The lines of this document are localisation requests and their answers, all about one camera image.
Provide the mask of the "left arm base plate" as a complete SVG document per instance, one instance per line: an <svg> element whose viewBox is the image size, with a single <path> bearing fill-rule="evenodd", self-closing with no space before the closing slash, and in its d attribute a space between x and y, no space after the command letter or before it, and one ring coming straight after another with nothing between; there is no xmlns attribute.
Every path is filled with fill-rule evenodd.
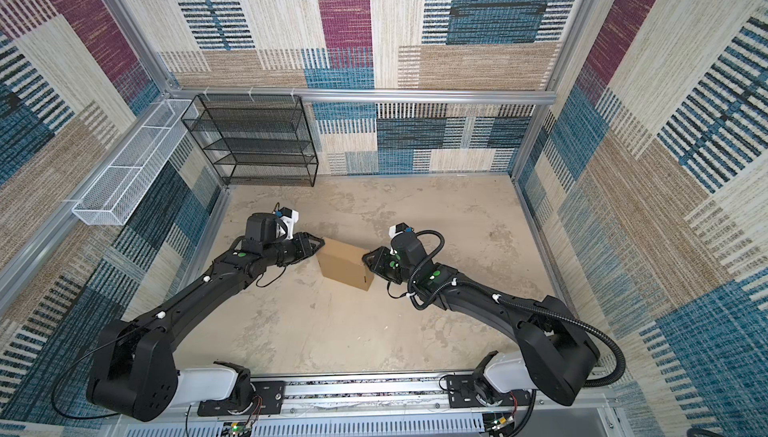
<svg viewBox="0 0 768 437"><path fill-rule="evenodd" d="M208 400L199 404L196 415L199 417L278 415L282 410L285 389L285 381L252 381L251 390L246 394L244 403Z"/></svg>

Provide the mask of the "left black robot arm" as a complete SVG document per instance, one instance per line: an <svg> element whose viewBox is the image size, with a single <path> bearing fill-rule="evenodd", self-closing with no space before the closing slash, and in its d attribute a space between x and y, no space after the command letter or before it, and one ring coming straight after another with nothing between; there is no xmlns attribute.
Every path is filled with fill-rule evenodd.
<svg viewBox="0 0 768 437"><path fill-rule="evenodd" d="M169 407L194 403L210 403L233 415L249 411L256 391L248 368L217 361L180 370L174 352L198 324L268 268L285 269L324 246L320 237L295 232L293 216L286 208L252 214L244 235L187 287L130 321L108 324L93 355L87 401L142 422Z"/></svg>

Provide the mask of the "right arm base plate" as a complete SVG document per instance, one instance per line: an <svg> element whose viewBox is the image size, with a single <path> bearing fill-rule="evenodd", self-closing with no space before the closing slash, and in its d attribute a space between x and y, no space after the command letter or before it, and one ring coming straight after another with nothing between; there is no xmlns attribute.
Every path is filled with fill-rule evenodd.
<svg viewBox="0 0 768 437"><path fill-rule="evenodd" d="M529 390L499 393L470 374L445 374L439 378L438 386L447 395L450 408L514 408L527 406L531 402Z"/></svg>

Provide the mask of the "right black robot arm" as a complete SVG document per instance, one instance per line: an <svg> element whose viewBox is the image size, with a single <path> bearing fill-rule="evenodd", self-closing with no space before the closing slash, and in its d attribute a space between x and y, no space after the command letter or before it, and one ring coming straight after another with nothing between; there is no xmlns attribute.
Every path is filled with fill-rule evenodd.
<svg viewBox="0 0 768 437"><path fill-rule="evenodd" d="M498 404L517 390L538 390L570 406L579 392L602 385L591 374L600 357L594 329L574 318L559 299L515 297L482 285L454 267L435 262L419 233L399 232L389 247L363 255L362 262L388 283L406 286L418 310L436 306L472 317L514 341L514 353L488 353L472 374L481 403Z"/></svg>

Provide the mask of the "brown cardboard box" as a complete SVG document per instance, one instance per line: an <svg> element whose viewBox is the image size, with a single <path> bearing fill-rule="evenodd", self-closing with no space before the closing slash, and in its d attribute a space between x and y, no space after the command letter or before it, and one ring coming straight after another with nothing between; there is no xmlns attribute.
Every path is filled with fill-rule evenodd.
<svg viewBox="0 0 768 437"><path fill-rule="evenodd" d="M325 278L368 291L375 276L363 262L366 253L365 249L325 238L315 257Z"/></svg>

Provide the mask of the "aluminium front rail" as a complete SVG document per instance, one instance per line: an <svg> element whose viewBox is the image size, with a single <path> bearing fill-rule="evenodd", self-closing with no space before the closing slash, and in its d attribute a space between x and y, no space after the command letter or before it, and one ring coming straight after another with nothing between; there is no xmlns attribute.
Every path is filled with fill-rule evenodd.
<svg viewBox="0 0 768 437"><path fill-rule="evenodd" d="M112 397L102 398L103 407L140 422L151 422L168 414L191 409L208 400L244 403L252 381L285 381L281 413L259 417L310 418L325 414L382 415L423 413L426 411L512 412L529 406L539 410L571 411L608 407L614 403L607 389L585 388L572 405L563 406L540 391L531 392L527 406L450 408L447 395L438 386L445 374L470 374L465 371L395 372L340 375L250 376L231 368L215 366L180 371L175 384L151 382L145 395L133 404L118 404Z"/></svg>

